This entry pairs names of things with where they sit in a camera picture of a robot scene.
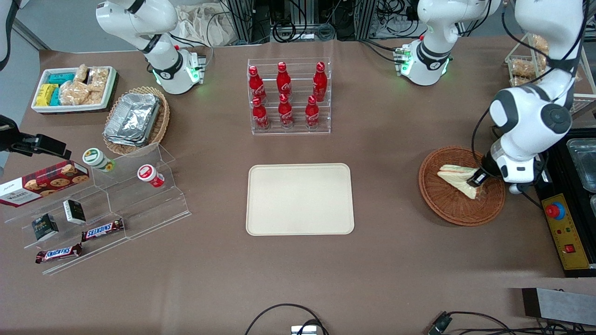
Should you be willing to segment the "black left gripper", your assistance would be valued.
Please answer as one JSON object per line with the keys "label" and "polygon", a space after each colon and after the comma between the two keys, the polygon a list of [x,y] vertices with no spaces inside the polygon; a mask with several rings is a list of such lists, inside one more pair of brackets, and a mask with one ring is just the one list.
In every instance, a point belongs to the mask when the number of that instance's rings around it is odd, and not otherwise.
{"label": "black left gripper", "polygon": [[503,180],[500,167],[488,151],[481,160],[481,168],[479,168],[475,174],[473,174],[467,180],[467,184],[470,187],[480,187],[487,178],[494,178],[497,180]]}

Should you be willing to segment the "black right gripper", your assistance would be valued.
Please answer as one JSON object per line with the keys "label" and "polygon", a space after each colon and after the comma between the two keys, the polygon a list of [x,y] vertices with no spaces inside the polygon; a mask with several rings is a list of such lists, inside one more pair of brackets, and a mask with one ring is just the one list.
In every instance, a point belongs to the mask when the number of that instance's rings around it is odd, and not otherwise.
{"label": "black right gripper", "polygon": [[72,154],[66,149],[65,143],[42,134],[33,136],[23,133],[15,121],[3,115],[0,115],[0,150],[13,153],[34,153],[35,150],[38,154],[53,155],[64,160],[68,160]]}

